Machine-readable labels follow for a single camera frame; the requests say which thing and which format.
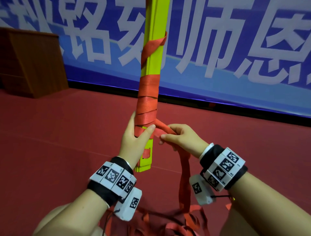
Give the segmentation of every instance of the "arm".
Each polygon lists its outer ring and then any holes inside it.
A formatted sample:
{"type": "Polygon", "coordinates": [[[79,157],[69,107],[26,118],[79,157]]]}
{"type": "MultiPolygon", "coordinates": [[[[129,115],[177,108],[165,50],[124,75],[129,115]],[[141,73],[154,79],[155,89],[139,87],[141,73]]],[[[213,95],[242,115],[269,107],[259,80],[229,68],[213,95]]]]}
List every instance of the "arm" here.
{"type": "MultiPolygon", "coordinates": [[[[160,144],[172,142],[199,158],[208,144],[189,126],[169,125],[179,135],[162,135],[160,144]]],[[[222,235],[311,235],[311,216],[277,191],[246,172],[229,190],[236,199],[222,235]]]]}
{"type": "MultiPolygon", "coordinates": [[[[118,155],[126,160],[132,169],[135,168],[145,149],[147,141],[155,129],[155,125],[151,125],[136,138],[134,136],[134,117],[135,112],[132,114],[122,137],[121,148],[118,155]]],[[[73,203],[53,217],[34,235],[90,235],[107,209],[108,204],[95,192],[87,189],[73,203]]]]}

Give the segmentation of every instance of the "red floor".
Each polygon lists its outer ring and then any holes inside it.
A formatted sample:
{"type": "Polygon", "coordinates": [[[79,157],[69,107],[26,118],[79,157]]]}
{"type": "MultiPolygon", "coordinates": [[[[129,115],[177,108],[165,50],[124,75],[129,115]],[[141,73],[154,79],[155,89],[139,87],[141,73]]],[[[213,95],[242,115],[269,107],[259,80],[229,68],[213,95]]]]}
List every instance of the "red floor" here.
{"type": "MultiPolygon", "coordinates": [[[[50,210],[73,201],[88,177],[118,154],[136,101],[76,89],[35,100],[0,90],[0,235],[30,235],[50,210]]],[[[186,123],[207,142],[229,146],[252,174],[311,213],[311,128],[164,103],[157,117],[186,123]]],[[[151,170],[136,174],[141,204],[159,212],[177,209],[178,154],[155,144],[153,157],[151,170]]],[[[194,158],[191,169],[201,170],[194,158]]],[[[226,219],[227,202],[204,207],[212,235],[226,219]]]]}

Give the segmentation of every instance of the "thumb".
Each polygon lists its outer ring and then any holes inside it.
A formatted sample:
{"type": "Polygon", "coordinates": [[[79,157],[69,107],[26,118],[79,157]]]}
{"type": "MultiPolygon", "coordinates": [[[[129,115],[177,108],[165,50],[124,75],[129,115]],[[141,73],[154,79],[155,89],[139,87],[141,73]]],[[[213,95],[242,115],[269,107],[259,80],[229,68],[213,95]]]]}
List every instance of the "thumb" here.
{"type": "Polygon", "coordinates": [[[137,139],[139,142],[143,142],[145,145],[147,144],[150,136],[152,135],[153,131],[155,130],[156,125],[150,125],[137,139]]]}
{"type": "Polygon", "coordinates": [[[175,144],[178,144],[179,142],[178,138],[179,138],[179,135],[172,135],[172,134],[161,135],[161,139],[163,139],[164,141],[172,142],[175,144]]]}

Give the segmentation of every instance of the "finger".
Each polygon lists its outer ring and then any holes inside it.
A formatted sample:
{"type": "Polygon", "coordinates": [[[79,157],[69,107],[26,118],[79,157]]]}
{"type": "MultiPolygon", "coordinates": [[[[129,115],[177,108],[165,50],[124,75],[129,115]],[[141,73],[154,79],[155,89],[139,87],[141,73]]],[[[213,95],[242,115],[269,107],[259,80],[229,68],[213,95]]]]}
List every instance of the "finger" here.
{"type": "Polygon", "coordinates": [[[179,135],[181,133],[181,131],[183,130],[184,125],[182,125],[182,124],[170,124],[170,125],[168,125],[168,127],[170,127],[175,133],[177,133],[179,135]]]}
{"type": "Polygon", "coordinates": [[[164,141],[172,142],[175,144],[178,144],[179,137],[180,137],[179,135],[172,135],[172,134],[161,135],[161,139],[163,139],[164,141]]]}
{"type": "Polygon", "coordinates": [[[150,136],[152,135],[153,131],[155,130],[156,125],[150,125],[137,139],[138,141],[146,146],[150,136]]]}
{"type": "Polygon", "coordinates": [[[134,135],[134,130],[135,130],[135,123],[134,123],[134,119],[135,119],[135,115],[136,112],[134,111],[133,114],[131,115],[131,118],[128,122],[128,126],[126,127],[125,133],[130,134],[130,135],[134,135]]]}

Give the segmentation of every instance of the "person's left hand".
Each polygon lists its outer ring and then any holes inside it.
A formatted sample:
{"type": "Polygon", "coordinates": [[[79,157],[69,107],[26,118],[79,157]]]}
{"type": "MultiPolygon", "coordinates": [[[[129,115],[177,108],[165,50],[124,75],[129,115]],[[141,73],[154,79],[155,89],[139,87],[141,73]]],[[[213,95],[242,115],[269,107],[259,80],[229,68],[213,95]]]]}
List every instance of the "person's left hand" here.
{"type": "Polygon", "coordinates": [[[144,152],[145,146],[155,130],[155,125],[150,125],[138,138],[134,136],[134,118],[135,111],[132,114],[128,126],[123,134],[121,141],[121,148],[119,152],[119,157],[126,160],[131,168],[134,169],[137,162],[139,161],[142,153],[144,152]]]}

